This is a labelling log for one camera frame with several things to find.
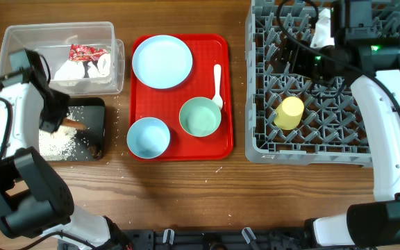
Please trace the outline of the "small light blue bowl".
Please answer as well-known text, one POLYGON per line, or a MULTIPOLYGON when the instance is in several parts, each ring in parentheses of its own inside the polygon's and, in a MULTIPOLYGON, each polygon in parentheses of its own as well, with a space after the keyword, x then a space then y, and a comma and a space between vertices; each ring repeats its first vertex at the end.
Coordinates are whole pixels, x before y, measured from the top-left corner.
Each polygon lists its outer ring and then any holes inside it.
POLYGON ((153 159, 162 155, 167 150, 170 140, 168 126, 155 117, 137 120, 130 126, 126 136, 131 153, 142 159, 153 159))

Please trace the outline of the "brown food scrap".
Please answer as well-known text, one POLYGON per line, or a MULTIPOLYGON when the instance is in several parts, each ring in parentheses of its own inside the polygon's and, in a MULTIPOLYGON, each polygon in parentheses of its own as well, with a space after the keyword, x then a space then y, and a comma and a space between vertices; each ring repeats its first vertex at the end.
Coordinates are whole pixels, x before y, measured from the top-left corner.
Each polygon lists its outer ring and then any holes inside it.
POLYGON ((103 150, 97 144, 91 144, 88 146, 87 150, 89 151, 91 157, 95 160, 99 160, 103 157, 103 150))

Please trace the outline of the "red snack wrapper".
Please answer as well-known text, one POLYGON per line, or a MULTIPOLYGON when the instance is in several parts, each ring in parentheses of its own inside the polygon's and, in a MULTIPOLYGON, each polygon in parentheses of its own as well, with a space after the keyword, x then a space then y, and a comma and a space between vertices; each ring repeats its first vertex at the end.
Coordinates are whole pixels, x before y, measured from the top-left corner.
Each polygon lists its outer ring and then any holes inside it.
POLYGON ((74 62, 98 61, 102 58, 110 58, 110 53, 107 49, 72 44, 69 50, 69 60, 74 62))

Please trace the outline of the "white rice pile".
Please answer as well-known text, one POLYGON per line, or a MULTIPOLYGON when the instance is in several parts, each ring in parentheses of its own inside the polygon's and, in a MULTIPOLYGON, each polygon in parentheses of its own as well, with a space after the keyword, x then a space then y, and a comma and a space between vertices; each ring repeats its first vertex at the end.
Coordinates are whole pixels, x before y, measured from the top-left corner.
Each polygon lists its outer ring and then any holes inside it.
POLYGON ((70 160, 76 154, 78 130, 61 125, 56 132, 39 130, 39 152, 47 161, 70 160))

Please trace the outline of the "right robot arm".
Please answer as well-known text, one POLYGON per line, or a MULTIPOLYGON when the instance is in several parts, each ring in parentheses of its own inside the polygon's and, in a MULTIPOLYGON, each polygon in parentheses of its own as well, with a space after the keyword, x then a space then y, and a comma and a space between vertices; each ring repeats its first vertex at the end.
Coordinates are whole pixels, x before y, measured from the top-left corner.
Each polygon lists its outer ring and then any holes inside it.
POLYGON ((297 42, 293 68, 313 82, 341 76, 350 87, 367 134, 374 168, 374 202, 313 219, 319 247, 373 248, 400 244, 400 39, 379 33, 371 1, 334 1, 334 45, 297 42))

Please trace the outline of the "brown carrot stick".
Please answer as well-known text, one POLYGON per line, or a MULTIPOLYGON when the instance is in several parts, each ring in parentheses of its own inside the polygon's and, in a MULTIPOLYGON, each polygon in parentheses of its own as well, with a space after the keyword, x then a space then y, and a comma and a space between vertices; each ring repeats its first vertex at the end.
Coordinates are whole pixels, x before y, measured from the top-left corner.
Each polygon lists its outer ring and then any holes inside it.
POLYGON ((76 130, 87 130, 87 126, 81 122, 77 122, 68 118, 65 118, 62 122, 63 126, 67 126, 67 127, 72 127, 75 128, 76 130))

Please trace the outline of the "white tissue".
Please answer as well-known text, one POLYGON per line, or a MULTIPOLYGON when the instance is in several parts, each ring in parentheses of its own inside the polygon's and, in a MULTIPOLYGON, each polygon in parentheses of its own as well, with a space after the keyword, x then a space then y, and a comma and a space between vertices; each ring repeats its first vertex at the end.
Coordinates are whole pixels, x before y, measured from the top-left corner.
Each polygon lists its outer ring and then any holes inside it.
POLYGON ((85 68, 82 62, 67 60, 55 73, 55 81, 81 79, 85 76, 85 68))
POLYGON ((90 61, 87 66, 89 78, 106 77, 110 74, 111 55, 103 54, 97 61, 90 61))

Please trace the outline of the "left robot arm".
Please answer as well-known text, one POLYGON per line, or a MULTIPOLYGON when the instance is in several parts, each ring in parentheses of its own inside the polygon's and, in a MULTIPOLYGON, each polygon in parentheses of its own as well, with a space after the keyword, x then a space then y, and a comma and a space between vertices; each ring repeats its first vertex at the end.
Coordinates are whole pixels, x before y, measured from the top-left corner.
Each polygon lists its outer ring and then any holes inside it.
POLYGON ((28 249, 51 237, 78 249, 132 249, 109 218, 74 205, 67 184, 39 153, 39 132, 59 129, 70 100, 49 87, 46 59, 19 49, 10 64, 12 71, 0 76, 0 231, 33 239, 28 249))

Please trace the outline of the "green bowl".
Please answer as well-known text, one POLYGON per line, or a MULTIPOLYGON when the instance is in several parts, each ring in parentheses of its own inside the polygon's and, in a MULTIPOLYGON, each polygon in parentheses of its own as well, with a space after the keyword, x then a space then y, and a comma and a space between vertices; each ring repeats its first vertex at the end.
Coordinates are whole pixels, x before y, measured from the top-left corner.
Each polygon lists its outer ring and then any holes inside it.
POLYGON ((186 101, 179 111, 179 123, 189 135, 202 138, 212 135, 222 122, 221 109, 206 97, 186 101))

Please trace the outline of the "yellow plastic cup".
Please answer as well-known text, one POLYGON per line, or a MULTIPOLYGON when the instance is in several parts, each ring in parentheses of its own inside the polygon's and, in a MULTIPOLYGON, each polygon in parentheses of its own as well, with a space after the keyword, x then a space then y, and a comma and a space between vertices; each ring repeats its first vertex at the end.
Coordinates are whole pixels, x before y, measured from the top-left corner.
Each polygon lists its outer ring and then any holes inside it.
POLYGON ((287 97, 275 110, 274 124, 280 129, 290 131, 299 125, 304 109, 300 98, 287 97))

